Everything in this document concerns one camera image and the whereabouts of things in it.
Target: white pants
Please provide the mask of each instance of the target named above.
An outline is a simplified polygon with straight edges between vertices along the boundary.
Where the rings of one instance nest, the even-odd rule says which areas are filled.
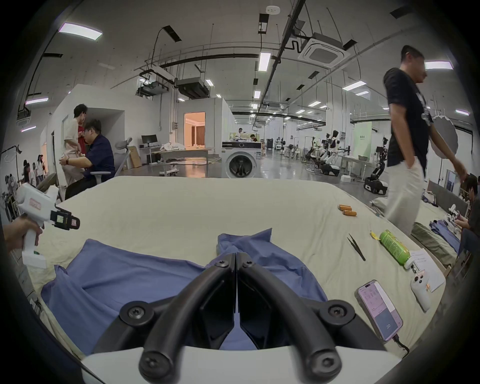
[[[410,235],[420,208],[423,169],[415,157],[408,169],[405,161],[388,167],[388,200],[385,217],[399,230]]]
[[[78,157],[77,155],[72,155],[72,154],[68,154],[64,156],[68,156],[68,158],[70,159]],[[63,169],[65,180],[67,181],[67,187],[70,184],[73,184],[84,177],[83,168],[74,167],[72,165],[62,165],[61,168]]]

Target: ceiling air conditioner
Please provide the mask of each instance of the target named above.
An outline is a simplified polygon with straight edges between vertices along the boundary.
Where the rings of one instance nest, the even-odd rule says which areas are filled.
[[[299,59],[332,68],[348,56],[350,54],[343,49],[342,43],[338,40],[314,33],[311,39],[304,40]]]
[[[17,127],[24,127],[24,126],[27,125],[29,122],[30,122],[30,118],[29,118],[29,117],[26,117],[26,118],[23,118],[23,119],[19,119],[19,120],[17,120]]]

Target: smartphone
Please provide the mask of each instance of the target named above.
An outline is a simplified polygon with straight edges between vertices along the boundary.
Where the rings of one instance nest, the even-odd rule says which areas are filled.
[[[355,297],[367,314],[375,333],[384,342],[400,330],[403,321],[378,281],[372,280],[358,288]]]

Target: man in navy shirt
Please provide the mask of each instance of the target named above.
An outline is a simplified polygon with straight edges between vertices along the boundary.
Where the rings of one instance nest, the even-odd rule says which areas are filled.
[[[84,138],[90,144],[90,150],[85,156],[68,158],[62,157],[61,165],[71,165],[78,168],[85,168],[84,177],[67,187],[65,199],[96,186],[96,179],[90,172],[108,171],[110,174],[102,175],[102,181],[111,179],[115,174],[113,152],[110,141],[102,135],[102,125],[99,120],[89,121],[84,128]]]

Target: phone screen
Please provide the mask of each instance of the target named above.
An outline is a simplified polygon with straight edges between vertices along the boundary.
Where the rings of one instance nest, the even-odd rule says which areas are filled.
[[[375,321],[382,338],[390,340],[403,325],[400,315],[378,281],[360,287],[359,295]]]

